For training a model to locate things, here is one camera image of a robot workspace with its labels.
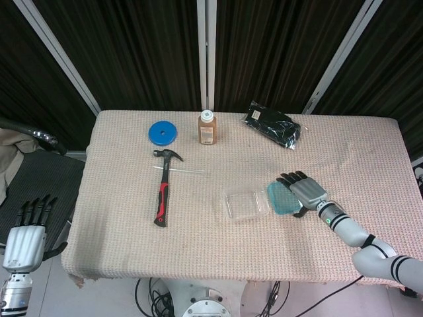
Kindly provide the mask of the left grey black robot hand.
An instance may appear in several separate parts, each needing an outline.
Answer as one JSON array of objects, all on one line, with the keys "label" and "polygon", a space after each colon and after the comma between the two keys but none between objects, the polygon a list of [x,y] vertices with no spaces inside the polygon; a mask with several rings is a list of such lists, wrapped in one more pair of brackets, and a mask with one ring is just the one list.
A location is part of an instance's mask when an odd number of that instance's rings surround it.
[{"label": "left grey black robot hand", "polygon": [[67,247],[63,241],[57,248],[45,250],[47,224],[57,197],[26,201],[19,209],[14,226],[9,231],[3,268],[9,273],[27,274],[36,271],[42,262],[58,256]]}]

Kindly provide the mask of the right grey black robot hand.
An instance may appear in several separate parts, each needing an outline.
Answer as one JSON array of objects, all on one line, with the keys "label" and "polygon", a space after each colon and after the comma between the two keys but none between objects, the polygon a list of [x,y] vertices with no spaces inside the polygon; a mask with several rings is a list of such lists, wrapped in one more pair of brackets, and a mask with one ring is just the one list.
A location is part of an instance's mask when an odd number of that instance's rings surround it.
[{"label": "right grey black robot hand", "polygon": [[308,211],[316,211],[317,206],[328,200],[328,194],[312,177],[302,171],[282,173],[276,181],[287,188],[302,204],[294,213],[295,218],[302,218]]}]

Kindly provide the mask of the teal container lid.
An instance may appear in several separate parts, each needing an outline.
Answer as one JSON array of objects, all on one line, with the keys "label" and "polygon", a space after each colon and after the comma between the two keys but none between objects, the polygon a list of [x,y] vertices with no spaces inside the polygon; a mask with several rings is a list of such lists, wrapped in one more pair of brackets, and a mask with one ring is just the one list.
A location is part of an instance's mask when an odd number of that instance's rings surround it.
[{"label": "teal container lid", "polygon": [[269,184],[267,194],[277,215],[297,215],[303,207],[295,195],[280,182]]}]

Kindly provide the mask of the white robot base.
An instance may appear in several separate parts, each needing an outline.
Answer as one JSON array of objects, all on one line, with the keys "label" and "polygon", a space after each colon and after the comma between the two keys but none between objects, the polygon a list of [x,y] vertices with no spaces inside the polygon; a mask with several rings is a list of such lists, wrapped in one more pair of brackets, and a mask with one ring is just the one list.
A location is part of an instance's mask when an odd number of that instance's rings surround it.
[{"label": "white robot base", "polygon": [[163,279],[175,317],[241,317],[243,280]]}]

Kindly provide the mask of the clear plastic container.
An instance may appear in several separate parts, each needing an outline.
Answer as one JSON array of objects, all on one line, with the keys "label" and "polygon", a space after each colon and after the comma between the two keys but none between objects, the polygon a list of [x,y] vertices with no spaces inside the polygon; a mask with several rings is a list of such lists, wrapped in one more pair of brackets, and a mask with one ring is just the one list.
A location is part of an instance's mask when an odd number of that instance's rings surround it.
[{"label": "clear plastic container", "polygon": [[263,217],[270,212],[266,193],[255,189],[236,189],[225,193],[223,205],[228,219],[244,221]]}]

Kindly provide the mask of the black item in plastic bag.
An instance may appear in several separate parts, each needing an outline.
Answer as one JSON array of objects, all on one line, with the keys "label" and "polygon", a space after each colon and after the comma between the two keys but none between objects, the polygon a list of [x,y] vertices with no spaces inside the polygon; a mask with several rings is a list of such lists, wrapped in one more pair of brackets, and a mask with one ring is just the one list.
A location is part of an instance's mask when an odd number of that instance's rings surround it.
[{"label": "black item in plastic bag", "polygon": [[250,103],[242,121],[285,149],[294,150],[301,136],[301,126],[289,116],[255,101]]}]

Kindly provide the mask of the black office chair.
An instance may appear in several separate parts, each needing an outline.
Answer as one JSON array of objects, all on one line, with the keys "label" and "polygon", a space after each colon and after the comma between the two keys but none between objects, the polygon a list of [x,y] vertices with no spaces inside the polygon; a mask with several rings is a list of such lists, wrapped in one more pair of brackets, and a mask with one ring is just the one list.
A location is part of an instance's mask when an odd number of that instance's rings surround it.
[{"label": "black office chair", "polygon": [[85,163],[67,157],[67,149],[59,139],[41,128],[1,116],[0,128],[29,135],[38,142],[34,152],[24,154],[19,171],[7,188],[7,198],[0,205],[0,248],[6,245],[24,203],[46,195],[58,199],[47,224],[46,250],[57,248],[73,216]]}]

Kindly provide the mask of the beige jacket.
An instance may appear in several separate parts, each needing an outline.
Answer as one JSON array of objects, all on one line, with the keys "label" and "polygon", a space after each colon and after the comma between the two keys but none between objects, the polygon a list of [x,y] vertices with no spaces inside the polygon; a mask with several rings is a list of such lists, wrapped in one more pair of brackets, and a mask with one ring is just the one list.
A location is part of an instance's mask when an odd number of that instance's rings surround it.
[{"label": "beige jacket", "polygon": [[7,188],[16,176],[24,160],[24,154],[38,148],[35,138],[0,128],[0,205],[7,198]]}]

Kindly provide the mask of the black white printed sign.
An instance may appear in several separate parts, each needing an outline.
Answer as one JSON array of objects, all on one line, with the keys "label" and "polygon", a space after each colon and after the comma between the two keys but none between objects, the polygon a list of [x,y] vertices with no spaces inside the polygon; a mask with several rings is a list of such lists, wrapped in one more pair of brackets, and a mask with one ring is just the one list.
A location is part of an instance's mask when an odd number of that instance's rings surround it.
[{"label": "black white printed sign", "polygon": [[420,190],[420,194],[423,198],[423,157],[413,162],[412,169],[416,178],[418,189]]}]

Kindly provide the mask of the brown juice bottle white cap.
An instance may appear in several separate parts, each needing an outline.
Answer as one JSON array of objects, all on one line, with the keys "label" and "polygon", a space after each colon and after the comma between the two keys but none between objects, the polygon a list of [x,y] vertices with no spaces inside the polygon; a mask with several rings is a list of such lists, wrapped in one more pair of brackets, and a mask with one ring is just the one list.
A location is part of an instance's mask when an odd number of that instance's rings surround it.
[{"label": "brown juice bottle white cap", "polygon": [[198,140],[202,145],[217,143],[217,118],[211,110],[203,110],[198,118]]}]

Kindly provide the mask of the clear thin plastic tube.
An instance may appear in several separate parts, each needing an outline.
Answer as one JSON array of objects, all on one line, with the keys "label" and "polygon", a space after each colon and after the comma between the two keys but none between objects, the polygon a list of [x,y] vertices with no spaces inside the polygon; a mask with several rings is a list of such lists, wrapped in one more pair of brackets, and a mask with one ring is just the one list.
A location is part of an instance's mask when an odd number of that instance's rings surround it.
[{"label": "clear thin plastic tube", "polygon": [[[163,170],[163,167],[160,166],[153,166],[153,168]],[[169,171],[173,172],[183,172],[183,173],[191,173],[191,174],[203,174],[205,173],[204,170],[185,170],[185,169],[179,169],[179,168],[169,168]]]}]

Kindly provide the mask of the beige waffle tablecloth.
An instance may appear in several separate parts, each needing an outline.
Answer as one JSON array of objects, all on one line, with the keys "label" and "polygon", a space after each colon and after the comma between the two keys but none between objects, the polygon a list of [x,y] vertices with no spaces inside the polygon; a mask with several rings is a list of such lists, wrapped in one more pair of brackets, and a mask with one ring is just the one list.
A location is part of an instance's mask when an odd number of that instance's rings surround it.
[{"label": "beige waffle tablecloth", "polygon": [[[265,189],[282,173],[314,178],[345,212],[400,255],[423,260],[423,199],[397,121],[360,116],[293,115],[303,133],[285,149],[242,121],[217,114],[215,145],[198,141],[198,113],[105,110],[91,133],[68,245],[61,262],[85,279],[353,281],[354,249],[319,219],[275,212],[232,221],[225,193]],[[149,128],[173,123],[177,138],[154,145]],[[169,171],[167,227],[158,227],[163,158]]]}]

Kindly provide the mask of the black red claw hammer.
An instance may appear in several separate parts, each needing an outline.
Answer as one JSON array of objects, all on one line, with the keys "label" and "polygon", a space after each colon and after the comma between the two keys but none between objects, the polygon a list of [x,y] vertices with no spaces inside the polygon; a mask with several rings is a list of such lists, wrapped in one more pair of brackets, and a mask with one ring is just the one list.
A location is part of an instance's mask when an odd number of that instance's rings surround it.
[{"label": "black red claw hammer", "polygon": [[167,205],[169,196],[169,170],[171,159],[176,158],[183,161],[183,158],[176,152],[170,149],[154,150],[153,156],[156,158],[163,158],[163,174],[161,178],[161,185],[159,188],[158,208],[154,223],[161,228],[167,227]]}]

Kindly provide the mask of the blue round disc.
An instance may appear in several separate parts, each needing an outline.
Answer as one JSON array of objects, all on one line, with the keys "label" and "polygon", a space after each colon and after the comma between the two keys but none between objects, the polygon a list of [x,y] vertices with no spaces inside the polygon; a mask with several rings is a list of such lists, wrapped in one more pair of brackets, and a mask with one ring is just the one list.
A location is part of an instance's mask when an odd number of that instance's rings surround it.
[{"label": "blue round disc", "polygon": [[169,121],[155,122],[148,131],[150,142],[162,147],[173,143],[177,135],[178,131],[176,126]]}]

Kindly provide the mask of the white metal frame post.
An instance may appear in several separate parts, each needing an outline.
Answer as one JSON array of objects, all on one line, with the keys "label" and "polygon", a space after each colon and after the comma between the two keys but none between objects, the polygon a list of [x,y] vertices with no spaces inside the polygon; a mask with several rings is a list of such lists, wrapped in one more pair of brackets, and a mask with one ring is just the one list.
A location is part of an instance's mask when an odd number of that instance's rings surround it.
[{"label": "white metal frame post", "polygon": [[13,3],[29,23],[33,31],[35,31],[36,35],[64,72],[65,76],[69,79],[70,83],[73,85],[90,111],[95,116],[98,116],[101,112],[99,103],[87,86],[86,82],[83,80],[77,68],[74,66],[63,46],[60,44],[56,35],[42,16],[41,12],[37,9],[33,0],[13,0]]},{"label": "white metal frame post", "polygon": [[384,0],[365,0],[308,99],[302,114],[312,114]]},{"label": "white metal frame post", "polygon": [[217,0],[196,0],[196,6],[201,105],[214,111]]}]

